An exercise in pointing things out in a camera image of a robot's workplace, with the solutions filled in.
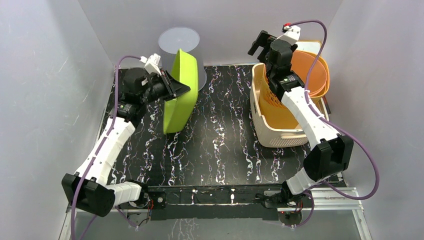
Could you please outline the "green plastic tub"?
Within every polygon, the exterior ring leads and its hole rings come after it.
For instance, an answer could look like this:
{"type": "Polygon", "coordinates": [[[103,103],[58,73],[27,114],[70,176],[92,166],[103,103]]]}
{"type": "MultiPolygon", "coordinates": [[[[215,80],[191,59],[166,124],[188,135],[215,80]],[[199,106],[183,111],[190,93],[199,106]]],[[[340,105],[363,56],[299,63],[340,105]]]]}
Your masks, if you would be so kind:
{"type": "Polygon", "coordinates": [[[164,134],[182,131],[194,110],[199,95],[199,70],[196,58],[179,49],[174,58],[170,77],[175,95],[164,102],[164,134]]]}

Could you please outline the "grey plastic bucket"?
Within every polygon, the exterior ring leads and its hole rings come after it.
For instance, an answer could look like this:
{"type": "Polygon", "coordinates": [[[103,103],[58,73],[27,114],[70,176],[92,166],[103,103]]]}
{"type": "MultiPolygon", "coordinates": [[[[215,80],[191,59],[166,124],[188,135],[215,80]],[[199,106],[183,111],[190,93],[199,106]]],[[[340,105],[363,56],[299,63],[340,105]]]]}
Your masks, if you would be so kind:
{"type": "Polygon", "coordinates": [[[170,72],[178,50],[183,50],[192,55],[198,66],[198,89],[202,90],[206,85],[207,74],[204,66],[200,35],[189,27],[172,27],[164,31],[159,39],[160,61],[162,67],[170,72]]]}

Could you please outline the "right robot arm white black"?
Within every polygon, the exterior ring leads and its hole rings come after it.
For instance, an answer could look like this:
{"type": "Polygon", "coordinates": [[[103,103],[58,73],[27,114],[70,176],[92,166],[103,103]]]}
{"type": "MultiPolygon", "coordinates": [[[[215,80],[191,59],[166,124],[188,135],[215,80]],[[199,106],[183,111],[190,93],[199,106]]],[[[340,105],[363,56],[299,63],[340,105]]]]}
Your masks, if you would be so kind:
{"type": "Polygon", "coordinates": [[[257,57],[264,67],[260,94],[270,96],[290,111],[310,146],[303,167],[282,183],[279,192],[256,194],[255,197],[268,208],[271,204],[295,207],[308,190],[346,170],[354,145],[351,137],[342,135],[325,122],[326,118],[306,90],[306,81],[293,71],[292,58],[299,36],[300,31],[294,29],[279,37],[262,30],[248,50],[252,56],[259,47],[262,48],[257,57]]]}

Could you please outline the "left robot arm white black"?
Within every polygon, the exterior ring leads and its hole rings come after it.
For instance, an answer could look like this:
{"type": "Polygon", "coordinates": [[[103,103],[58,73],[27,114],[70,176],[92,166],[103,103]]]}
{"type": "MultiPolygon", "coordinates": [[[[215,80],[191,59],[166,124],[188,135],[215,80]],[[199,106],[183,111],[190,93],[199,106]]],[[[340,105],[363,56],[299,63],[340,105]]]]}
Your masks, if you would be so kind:
{"type": "Polygon", "coordinates": [[[134,134],[150,103],[163,100],[181,116],[180,120],[164,118],[164,133],[182,130],[198,99],[198,70],[160,69],[147,72],[128,70],[123,80],[124,89],[116,94],[115,106],[107,119],[104,132],[93,150],[75,173],[67,173],[61,181],[66,198],[75,211],[80,209],[104,217],[113,208],[132,203],[144,208],[149,203],[146,184],[136,180],[108,184],[108,177],[125,143],[134,134]]]}

